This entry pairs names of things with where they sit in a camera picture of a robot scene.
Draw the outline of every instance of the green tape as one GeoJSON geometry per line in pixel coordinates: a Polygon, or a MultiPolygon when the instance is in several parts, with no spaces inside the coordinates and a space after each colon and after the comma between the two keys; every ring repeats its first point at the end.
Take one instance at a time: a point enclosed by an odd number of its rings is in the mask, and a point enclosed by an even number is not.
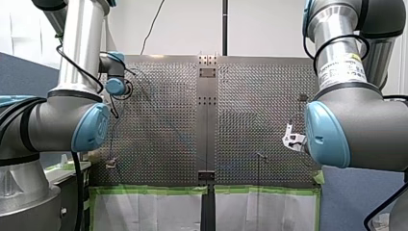
{"type": "Polygon", "coordinates": [[[324,185],[324,174],[322,170],[318,170],[313,172],[313,179],[315,180],[316,183],[320,185],[324,185]]]}
{"type": "Polygon", "coordinates": [[[84,210],[87,210],[89,208],[89,199],[87,201],[84,201],[84,210]]]}
{"type": "Polygon", "coordinates": [[[317,195],[320,189],[289,189],[282,187],[216,186],[216,194],[270,193],[289,195],[317,195]]]}
{"type": "Polygon", "coordinates": [[[206,187],[150,187],[150,186],[128,186],[119,185],[113,187],[92,187],[89,188],[93,194],[155,194],[155,195],[189,195],[205,194],[206,187]]]}
{"type": "MultiPolygon", "coordinates": [[[[320,189],[290,189],[282,187],[257,187],[257,186],[215,186],[216,194],[234,193],[271,193],[285,195],[304,195],[316,197],[316,231],[319,231],[320,214],[320,189]]],[[[207,187],[151,187],[151,186],[130,186],[119,185],[112,187],[90,187],[89,188],[89,208],[90,208],[90,231],[93,231],[95,199],[103,194],[153,194],[153,195],[197,195],[206,194],[207,187]]]]}
{"type": "Polygon", "coordinates": [[[319,192],[316,195],[315,231],[320,230],[320,200],[321,200],[321,189],[319,189],[319,192]]]}
{"type": "Polygon", "coordinates": [[[89,230],[93,231],[93,220],[94,220],[94,213],[95,213],[95,202],[96,202],[96,194],[91,193],[91,190],[89,190],[89,219],[90,219],[90,225],[89,225],[89,230]]]}

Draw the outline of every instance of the metal bracket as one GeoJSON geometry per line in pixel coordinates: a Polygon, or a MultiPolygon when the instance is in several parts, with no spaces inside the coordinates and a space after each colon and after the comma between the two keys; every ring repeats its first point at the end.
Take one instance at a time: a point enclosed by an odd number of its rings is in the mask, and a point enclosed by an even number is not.
{"type": "Polygon", "coordinates": [[[198,171],[198,183],[203,181],[215,181],[216,172],[213,170],[199,170],[198,171]]]}
{"type": "Polygon", "coordinates": [[[200,68],[200,78],[216,78],[216,69],[200,68]]]}

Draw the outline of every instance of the screw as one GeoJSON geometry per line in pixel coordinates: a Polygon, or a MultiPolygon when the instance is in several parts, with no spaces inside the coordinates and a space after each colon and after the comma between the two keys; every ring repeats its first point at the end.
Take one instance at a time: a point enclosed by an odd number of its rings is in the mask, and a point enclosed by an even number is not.
{"type": "Polygon", "coordinates": [[[61,208],[61,210],[60,210],[60,217],[61,217],[61,218],[65,217],[66,213],[67,213],[67,209],[66,209],[66,208],[61,208]]]}

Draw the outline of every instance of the black pole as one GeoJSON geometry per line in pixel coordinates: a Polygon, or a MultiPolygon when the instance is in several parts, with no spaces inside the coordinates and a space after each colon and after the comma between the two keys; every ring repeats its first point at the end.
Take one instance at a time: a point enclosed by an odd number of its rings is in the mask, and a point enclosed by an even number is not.
{"type": "Polygon", "coordinates": [[[228,0],[222,0],[222,56],[228,56],[228,0]]]}

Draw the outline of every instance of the white wall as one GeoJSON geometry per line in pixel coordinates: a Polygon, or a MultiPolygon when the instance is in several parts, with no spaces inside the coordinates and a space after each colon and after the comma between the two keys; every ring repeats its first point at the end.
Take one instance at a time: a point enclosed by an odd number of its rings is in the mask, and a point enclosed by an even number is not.
{"type": "MultiPolygon", "coordinates": [[[[107,20],[103,49],[139,54],[160,2],[118,1],[107,20]]],[[[31,0],[0,0],[0,4],[0,52],[58,67],[58,41],[43,13],[31,0]]],[[[304,0],[230,0],[229,55],[306,57],[303,7],[304,0]]],[[[222,0],[166,0],[144,54],[220,54],[221,14],[222,0]]],[[[406,42],[406,36],[397,40],[385,94],[408,93],[408,81],[401,78],[406,76],[406,42]]]]}
{"type": "Polygon", "coordinates": [[[0,52],[59,67],[59,42],[43,12],[31,0],[0,0],[0,52]]]}

